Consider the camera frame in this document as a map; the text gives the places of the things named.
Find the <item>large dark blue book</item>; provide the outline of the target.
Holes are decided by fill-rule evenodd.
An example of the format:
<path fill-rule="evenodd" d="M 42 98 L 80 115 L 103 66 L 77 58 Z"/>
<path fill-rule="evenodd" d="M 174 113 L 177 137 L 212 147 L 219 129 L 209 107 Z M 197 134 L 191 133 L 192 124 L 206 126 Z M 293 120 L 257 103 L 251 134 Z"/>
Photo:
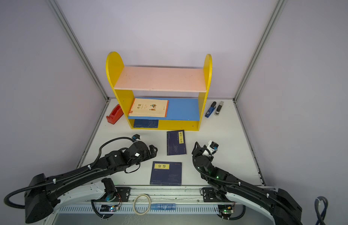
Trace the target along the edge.
<path fill-rule="evenodd" d="M 152 164 L 150 184 L 156 186 L 181 186 L 182 163 L 154 161 Z"/>

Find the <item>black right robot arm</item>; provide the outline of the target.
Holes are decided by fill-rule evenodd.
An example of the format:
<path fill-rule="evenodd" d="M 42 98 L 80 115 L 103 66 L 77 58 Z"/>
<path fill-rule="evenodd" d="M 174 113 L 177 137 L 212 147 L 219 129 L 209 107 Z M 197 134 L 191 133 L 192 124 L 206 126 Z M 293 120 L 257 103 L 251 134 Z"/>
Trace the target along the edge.
<path fill-rule="evenodd" d="M 285 190 L 265 189 L 247 183 L 229 172 L 215 167 L 212 164 L 213 154 L 217 151 L 218 144 L 214 147 L 200 146 L 195 142 L 192 151 L 192 163 L 201 174 L 201 178 L 214 189 L 219 200 L 226 199 L 231 202 L 256 210 L 269 218 L 275 225 L 301 225 L 302 207 Z"/>

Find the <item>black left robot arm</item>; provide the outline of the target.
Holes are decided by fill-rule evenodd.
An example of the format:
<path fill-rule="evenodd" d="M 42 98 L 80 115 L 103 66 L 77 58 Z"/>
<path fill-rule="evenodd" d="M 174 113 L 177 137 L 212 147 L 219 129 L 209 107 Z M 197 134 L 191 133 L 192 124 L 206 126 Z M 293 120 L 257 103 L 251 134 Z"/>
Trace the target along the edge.
<path fill-rule="evenodd" d="M 112 151 L 101 157 L 95 165 L 87 165 L 56 176 L 46 177 L 43 173 L 34 176 L 24 194 L 25 222 L 38 222 L 52 212 L 63 201 L 59 198 L 65 193 L 95 179 L 125 171 L 133 165 L 155 158 L 158 149 L 135 141 L 128 149 Z"/>

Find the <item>red-edged beige reading book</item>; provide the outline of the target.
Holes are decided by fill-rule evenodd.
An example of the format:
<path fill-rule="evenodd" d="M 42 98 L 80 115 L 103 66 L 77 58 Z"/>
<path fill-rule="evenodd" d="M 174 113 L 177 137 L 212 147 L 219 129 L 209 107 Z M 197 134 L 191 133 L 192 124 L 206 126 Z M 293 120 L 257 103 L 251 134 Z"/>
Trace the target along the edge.
<path fill-rule="evenodd" d="M 164 118 L 167 115 L 168 106 L 168 100 L 135 98 L 128 116 Z"/>

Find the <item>small dark blue poetry book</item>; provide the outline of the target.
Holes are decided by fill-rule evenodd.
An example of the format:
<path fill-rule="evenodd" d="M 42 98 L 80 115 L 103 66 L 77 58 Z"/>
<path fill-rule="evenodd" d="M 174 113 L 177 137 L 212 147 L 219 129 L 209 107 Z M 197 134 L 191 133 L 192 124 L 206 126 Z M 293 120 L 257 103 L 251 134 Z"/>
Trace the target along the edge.
<path fill-rule="evenodd" d="M 167 131 L 167 155 L 186 155 L 184 130 Z"/>

